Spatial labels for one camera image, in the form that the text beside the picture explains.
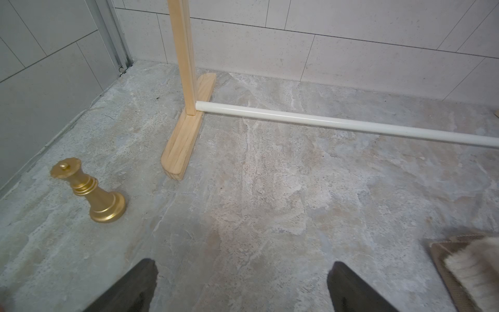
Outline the gold chess piece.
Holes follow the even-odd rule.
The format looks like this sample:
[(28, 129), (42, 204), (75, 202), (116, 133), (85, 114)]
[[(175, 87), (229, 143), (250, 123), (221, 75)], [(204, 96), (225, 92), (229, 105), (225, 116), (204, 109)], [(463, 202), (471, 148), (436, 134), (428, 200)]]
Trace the gold chess piece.
[(59, 161), (50, 171), (51, 177), (69, 183), (76, 196), (84, 197), (90, 204), (89, 215), (99, 223), (118, 220), (126, 211), (126, 199), (119, 192), (107, 192), (96, 178), (85, 174), (80, 159), (72, 157)]

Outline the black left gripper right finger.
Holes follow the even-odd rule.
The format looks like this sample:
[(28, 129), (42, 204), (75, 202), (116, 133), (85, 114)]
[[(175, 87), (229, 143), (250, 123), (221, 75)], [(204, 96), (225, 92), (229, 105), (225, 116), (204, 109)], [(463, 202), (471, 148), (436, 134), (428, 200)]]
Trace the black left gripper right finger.
[(335, 261), (328, 272), (327, 288), (334, 311), (398, 311), (341, 261)]

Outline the white lower rack rod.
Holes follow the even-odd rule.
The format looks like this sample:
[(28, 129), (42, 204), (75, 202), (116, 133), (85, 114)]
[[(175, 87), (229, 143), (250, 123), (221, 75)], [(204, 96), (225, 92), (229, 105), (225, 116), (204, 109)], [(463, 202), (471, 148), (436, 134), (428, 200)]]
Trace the white lower rack rod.
[(376, 135), (404, 137), (409, 139), (430, 140), (484, 148), (498, 148), (498, 139), (466, 133), (455, 133), (418, 127), (395, 126), (385, 123), (347, 120), (310, 114), (283, 112), (278, 110), (241, 107), (222, 103), (197, 101), (196, 109), (204, 113), (223, 114), (241, 118), (254, 118), (273, 122), (295, 123), (305, 126), (327, 127), (343, 131), (357, 131)]

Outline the cream fuzzy scarf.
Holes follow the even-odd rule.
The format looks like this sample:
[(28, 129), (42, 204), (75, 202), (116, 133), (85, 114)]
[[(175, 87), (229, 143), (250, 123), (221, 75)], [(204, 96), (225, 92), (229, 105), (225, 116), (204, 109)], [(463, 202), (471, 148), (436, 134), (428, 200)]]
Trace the cream fuzzy scarf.
[(479, 311), (498, 311), (498, 237), (475, 240), (444, 263)]

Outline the wooden clothes rack frame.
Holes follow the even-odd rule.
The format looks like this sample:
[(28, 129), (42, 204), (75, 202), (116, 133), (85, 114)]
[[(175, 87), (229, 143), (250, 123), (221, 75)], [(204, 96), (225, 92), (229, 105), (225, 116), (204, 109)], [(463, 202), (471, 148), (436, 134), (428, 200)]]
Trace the wooden clothes rack frame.
[(188, 1), (169, 1), (168, 7), (185, 106), (162, 153), (161, 165), (169, 178), (181, 180), (185, 175), (204, 116), (203, 112), (196, 109), (196, 103), (211, 99), (216, 74), (196, 76)]

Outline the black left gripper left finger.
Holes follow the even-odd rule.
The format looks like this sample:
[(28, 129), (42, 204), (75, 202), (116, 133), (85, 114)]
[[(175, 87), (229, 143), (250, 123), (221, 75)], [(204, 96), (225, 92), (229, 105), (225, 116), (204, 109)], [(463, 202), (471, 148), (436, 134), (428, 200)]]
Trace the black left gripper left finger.
[(143, 259), (84, 311), (149, 311), (157, 277), (155, 261)]

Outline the brown plaid scarf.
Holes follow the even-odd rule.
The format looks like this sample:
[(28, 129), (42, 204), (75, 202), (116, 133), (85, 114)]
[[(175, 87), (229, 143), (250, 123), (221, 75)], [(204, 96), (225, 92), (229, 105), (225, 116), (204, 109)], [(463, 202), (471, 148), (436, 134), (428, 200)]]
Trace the brown plaid scarf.
[(498, 311), (498, 234), (432, 242), (430, 256), (458, 311)]

